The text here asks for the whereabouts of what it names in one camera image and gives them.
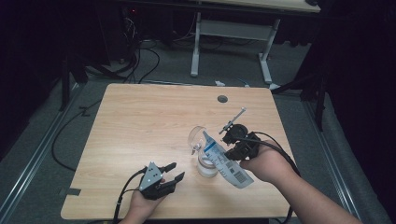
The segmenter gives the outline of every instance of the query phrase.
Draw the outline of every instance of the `gray carpet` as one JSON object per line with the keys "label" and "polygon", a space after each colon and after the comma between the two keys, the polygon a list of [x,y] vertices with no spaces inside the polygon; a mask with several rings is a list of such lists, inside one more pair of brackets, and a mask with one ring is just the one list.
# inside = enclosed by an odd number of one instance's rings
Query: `gray carpet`
{"label": "gray carpet", "polygon": [[[152,46],[153,42],[144,44]],[[174,45],[172,48],[157,44],[155,50],[161,58],[159,66],[149,74],[144,82],[166,81],[189,83],[195,85],[214,86],[219,80],[226,86],[244,86],[243,79],[252,87],[268,87],[263,82],[262,72],[257,54],[263,44],[254,42],[239,46],[232,43],[223,44],[216,50],[201,51],[200,74],[190,77],[191,48]],[[215,48],[215,44],[205,44],[204,48]],[[288,44],[273,46],[269,68],[276,84],[282,85],[293,80],[308,47],[291,48]],[[142,49],[141,62],[135,71],[138,80],[157,62],[152,52]],[[113,64],[112,69],[121,65]],[[81,112],[81,106],[89,106],[100,100],[108,83],[115,82],[109,78],[90,76],[90,81],[81,87],[81,93],[70,106],[63,124]],[[324,132],[318,133],[312,124],[309,113],[311,103],[301,102],[298,91],[287,91],[275,95],[282,123],[285,127],[296,163],[304,179],[324,194],[342,205],[340,194],[334,186],[333,177],[323,153],[323,137],[329,145],[337,167],[351,192],[353,202],[364,223],[390,223],[382,205],[375,197],[359,163],[354,158],[343,135],[329,98],[323,117]],[[2,180],[0,199],[4,202],[13,186],[22,174],[24,167],[35,153],[47,129],[58,115],[61,102],[61,88],[57,85],[49,99],[35,112],[30,124],[21,135],[14,148],[0,163],[0,179]],[[55,142],[55,152],[60,161],[71,167],[77,167],[85,141],[88,138],[95,114],[95,105],[88,110],[89,116],[78,116],[61,132]],[[47,152],[45,159],[34,174],[18,205],[8,220],[9,223],[87,223],[87,220],[70,221],[60,217],[64,203],[64,190],[70,186],[73,172],[64,169]],[[300,223],[294,218],[291,223]]]}

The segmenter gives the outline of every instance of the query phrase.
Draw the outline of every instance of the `dark background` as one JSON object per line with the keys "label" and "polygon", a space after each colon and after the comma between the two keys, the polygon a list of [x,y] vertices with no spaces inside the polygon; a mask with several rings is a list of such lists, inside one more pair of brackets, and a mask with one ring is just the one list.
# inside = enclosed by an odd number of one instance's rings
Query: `dark background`
{"label": "dark background", "polygon": [[[356,158],[396,222],[395,3],[328,0],[319,4],[322,15],[347,18],[347,22],[285,19],[276,43],[312,43],[296,79],[311,74],[318,78],[294,88],[308,90],[315,99],[318,86],[326,84]],[[193,15],[147,8],[140,12],[142,36],[155,36],[168,45],[174,30],[182,33],[190,28]],[[103,29],[106,24],[100,21],[104,15],[114,19],[109,14],[90,4],[59,10],[54,2],[0,0],[0,159],[49,96],[70,49],[101,64],[124,57],[117,30]]]}

